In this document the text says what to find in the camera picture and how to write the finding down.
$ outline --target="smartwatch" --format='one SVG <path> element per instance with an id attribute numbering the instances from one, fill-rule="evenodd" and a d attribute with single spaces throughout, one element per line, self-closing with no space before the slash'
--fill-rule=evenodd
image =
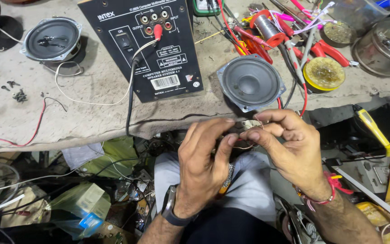
<path id="1" fill-rule="evenodd" d="M 166 192 L 162 206 L 162 217 L 164 217 L 171 225 L 186 226 L 196 217 L 196 215 L 190 218 L 179 218 L 174 214 L 173 210 L 176 202 L 177 186 L 178 185 L 170 185 L 168 191 Z"/>

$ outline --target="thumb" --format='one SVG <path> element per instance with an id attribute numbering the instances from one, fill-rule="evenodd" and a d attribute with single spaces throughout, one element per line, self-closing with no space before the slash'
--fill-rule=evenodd
<path id="1" fill-rule="evenodd" d="M 274 161 L 277 158 L 285 157 L 285 155 L 289 153 L 272 133 L 267 132 L 260 127 L 251 128 L 246 132 L 245 137 L 262 146 Z"/>
<path id="2" fill-rule="evenodd" d="M 214 175 L 220 177 L 221 180 L 222 178 L 224 181 L 227 179 L 230 167 L 230 155 L 237 139 L 238 135 L 234 133 L 225 136 L 219 144 L 216 155 L 214 156 Z"/>

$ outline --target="grey trousers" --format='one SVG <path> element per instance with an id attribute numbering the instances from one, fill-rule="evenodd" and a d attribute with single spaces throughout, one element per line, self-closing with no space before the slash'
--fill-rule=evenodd
<path id="1" fill-rule="evenodd" d="M 239 208 L 252 216 L 273 223 L 275 203 L 270 187 L 268 156 L 260 152 L 245 152 L 235 162 L 232 184 L 224 197 L 215 204 L 224 208 Z M 164 153 L 156 158 L 154 188 L 157 211 L 162 210 L 166 191 L 170 185 L 180 183 L 180 164 L 177 153 Z"/>

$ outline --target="fingernail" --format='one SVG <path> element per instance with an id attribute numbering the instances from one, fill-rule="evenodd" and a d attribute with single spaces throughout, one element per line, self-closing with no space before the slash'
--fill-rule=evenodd
<path id="1" fill-rule="evenodd" d="M 234 146 L 234 143 L 237 141 L 237 136 L 231 135 L 230 138 L 228 139 L 228 145 Z"/>
<path id="2" fill-rule="evenodd" d="M 251 133 L 248 139 L 257 142 L 260 139 L 260 134 L 258 132 Z"/>

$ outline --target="concrete surface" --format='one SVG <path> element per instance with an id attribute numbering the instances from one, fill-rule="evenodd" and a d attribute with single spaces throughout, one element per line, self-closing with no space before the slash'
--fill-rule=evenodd
<path id="1" fill-rule="evenodd" d="M 247 6 L 261 1 L 227 0 L 230 9 L 239 13 L 241 18 L 247 13 Z M 271 9 L 276 9 L 265 1 Z M 310 8 L 309 3 L 302 2 Z M 93 103 L 112 103 L 121 99 L 128 83 L 117 68 L 114 61 L 101 44 L 88 21 L 77 7 L 76 0 L 41 0 L 28 5 L 7 5 L 1 3 L 2 14 L 13 16 L 24 26 L 24 36 L 41 19 L 52 16 L 66 16 L 84 25 L 82 35 L 88 37 L 87 56 L 81 63 L 85 68 L 82 75 L 60 77 L 58 82 L 70 97 Z M 216 23 L 209 26 L 205 17 L 195 18 L 204 24 L 194 28 L 194 40 L 217 32 Z M 127 113 L 127 99 L 114 106 L 95 106 L 75 103 L 65 98 L 57 89 L 54 75 L 36 61 L 19 54 L 21 45 L 0 54 L 0 87 L 9 80 L 20 83 L 28 95 L 27 102 L 21 104 L 12 99 L 12 92 L 0 88 L 0 138 L 5 138 L 19 144 L 28 141 L 34 133 L 42 109 L 43 98 L 46 96 L 58 99 L 68 109 L 65 113 L 53 101 L 48 102 L 38 135 L 33 142 L 23 148 L 15 148 L 0 141 L 1 151 L 39 151 L 62 149 L 104 141 L 125 134 L 124 127 Z M 142 104 L 135 96 L 130 131 L 133 135 L 150 138 L 154 134 L 171 129 L 187 128 L 190 123 L 212 117 L 226 116 L 241 118 L 235 114 L 221 92 L 216 70 L 227 61 L 237 57 L 233 45 L 223 36 L 216 35 L 202 44 L 196 44 L 198 61 L 200 63 L 204 91 L 185 97 L 177 97 L 153 103 Z M 350 49 L 341 49 L 347 58 L 351 59 Z M 279 71 L 288 89 L 292 80 L 281 55 L 269 51 L 274 60 L 274 67 Z M 347 67 L 345 83 L 335 91 L 321 95 L 311 95 L 308 110 L 316 108 L 331 108 L 352 103 L 369 102 L 370 92 L 377 90 L 380 97 L 390 96 L 390 79 L 371 76 L 358 68 Z M 298 89 L 291 100 L 289 108 L 301 109 L 303 105 L 302 90 Z M 266 108 L 277 108 L 273 103 Z"/>

